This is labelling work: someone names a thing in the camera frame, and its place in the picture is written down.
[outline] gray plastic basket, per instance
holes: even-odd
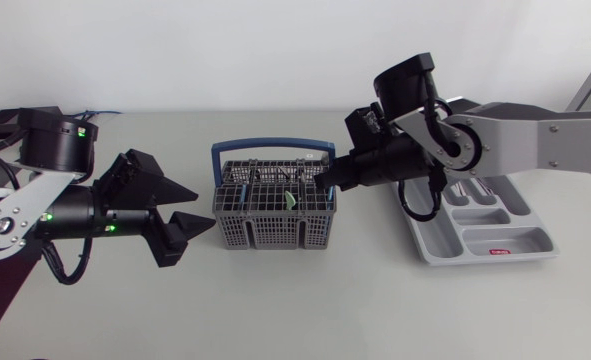
[[[227,161],[222,151],[251,147],[298,147],[322,150],[321,160]],[[326,249],[333,214],[334,188],[317,189],[313,176],[328,170],[332,143],[295,138],[253,138],[214,144],[213,213],[228,249]],[[289,209],[286,192],[297,200]]]

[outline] black cable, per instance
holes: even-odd
[[[0,141],[0,151],[6,149],[7,147],[15,144],[16,142],[22,140],[24,135],[26,134],[26,130],[17,130],[13,134],[11,134],[6,139]]]
[[[87,237],[84,239],[84,248],[82,253],[79,255],[80,260],[75,268],[75,271],[70,275],[66,275],[64,271],[64,264],[62,263],[62,259],[59,257],[59,253],[57,252],[57,248],[52,242],[47,242],[42,247],[42,255],[44,255],[44,259],[46,259],[46,263],[48,267],[51,269],[53,275],[57,281],[64,285],[73,285],[82,278],[84,275],[84,271],[86,271],[86,265],[88,265],[88,260],[90,259],[91,255],[91,248],[93,246],[93,238]]]
[[[20,186],[19,186],[19,181],[17,181],[17,176],[15,176],[15,172],[6,163],[6,161],[2,160],[1,158],[0,158],[0,167],[2,168],[2,170],[4,170],[6,175],[8,175],[8,179],[11,181],[11,184],[13,185],[13,189],[18,190],[20,188]]]
[[[72,185],[77,185],[77,184],[81,184],[84,181],[90,179],[90,177],[93,175],[93,170],[95,169],[95,151],[91,151],[91,158],[90,158],[90,164],[88,164],[88,171],[86,172],[86,174],[84,174],[81,178],[79,179],[75,179],[73,181],[71,181]]]
[[[410,216],[412,219],[420,222],[426,222],[433,220],[437,215],[441,205],[442,205],[442,196],[441,193],[436,193],[431,191],[431,198],[433,199],[433,209],[428,214],[418,214],[411,210],[408,206],[408,202],[406,201],[406,195],[404,194],[404,180],[400,180],[397,185],[397,194],[399,196],[399,201],[402,203],[402,208]]]
[[[428,133],[431,135],[433,140],[439,146],[441,146],[444,151],[446,151],[448,155],[455,157],[457,156],[457,146],[448,141],[446,135],[444,135],[444,132],[442,131],[442,128],[439,126],[439,122],[437,121],[437,112],[435,111],[435,103],[437,101],[435,95],[435,85],[433,84],[433,78],[428,71],[424,73],[424,85],[426,87],[424,120],[426,121]]]

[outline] blue cable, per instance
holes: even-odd
[[[119,111],[114,111],[114,110],[101,110],[101,111],[84,111],[81,113],[77,113],[74,115],[68,115],[70,117],[78,117],[78,116],[84,116],[84,115],[99,115],[99,114],[121,114],[121,112]]]

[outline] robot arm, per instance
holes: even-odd
[[[397,124],[457,178],[530,169],[591,172],[591,112],[556,113],[510,103],[478,106],[440,124],[461,149],[458,156],[440,151],[416,116]]]
[[[137,150],[120,154],[92,186],[71,185],[76,172],[92,171],[94,125],[31,109],[20,111],[18,123],[19,166],[33,177],[13,190],[0,168],[0,260],[28,242],[58,257],[51,245],[56,239],[142,235],[158,266],[172,266],[189,239],[214,225],[180,212],[164,223],[157,205],[194,201],[197,194],[165,178],[155,159]]]
[[[555,113],[535,106],[437,97],[430,54],[375,79],[380,103],[346,118],[354,149],[315,177],[317,186],[400,182],[402,206],[419,221],[435,216],[448,178],[491,177],[529,169],[591,172],[591,112]],[[436,109],[446,112],[440,121]],[[418,215],[403,198],[404,180],[428,177],[433,211]]]

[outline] white table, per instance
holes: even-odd
[[[212,143],[306,137],[344,155],[348,113],[103,116],[95,175],[119,152],[148,152],[200,194],[166,219],[211,216]],[[0,359],[591,359],[591,176],[514,179],[559,258],[429,267],[390,187],[360,187],[338,194],[324,251],[229,251],[214,227],[171,268],[140,237],[96,239],[74,286],[40,261],[0,322]],[[81,241],[58,245],[70,271]]]

